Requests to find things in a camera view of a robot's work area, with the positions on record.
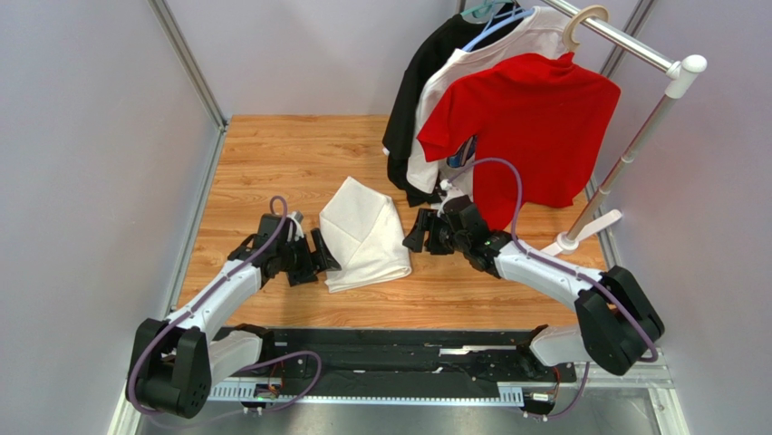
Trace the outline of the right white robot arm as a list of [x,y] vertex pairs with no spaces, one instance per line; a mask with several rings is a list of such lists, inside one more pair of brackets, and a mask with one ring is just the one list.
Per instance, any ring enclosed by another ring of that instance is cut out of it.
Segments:
[[665,325],[631,271],[579,266],[535,249],[505,230],[487,225],[469,197],[441,209],[419,210],[402,244],[436,256],[462,254],[477,271],[526,285],[569,308],[576,323],[538,326],[520,348],[544,367],[595,363],[622,376],[637,362],[658,358]]

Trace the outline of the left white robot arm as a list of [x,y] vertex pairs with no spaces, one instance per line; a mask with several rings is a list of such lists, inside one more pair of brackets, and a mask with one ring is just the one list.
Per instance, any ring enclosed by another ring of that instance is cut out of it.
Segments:
[[197,416],[211,390],[233,374],[282,364],[275,334],[239,324],[221,328],[235,310],[280,274],[291,286],[317,281],[341,265],[320,229],[306,236],[302,216],[264,214],[258,230],[228,256],[213,280],[189,303],[137,328],[126,384],[127,400],[146,415]]

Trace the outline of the white cloth napkin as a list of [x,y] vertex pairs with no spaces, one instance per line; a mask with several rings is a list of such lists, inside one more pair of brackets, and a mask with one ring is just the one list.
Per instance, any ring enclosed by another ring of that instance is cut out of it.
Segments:
[[391,197],[349,177],[319,215],[323,239],[339,271],[326,273],[330,293],[389,282],[412,272],[398,210]]

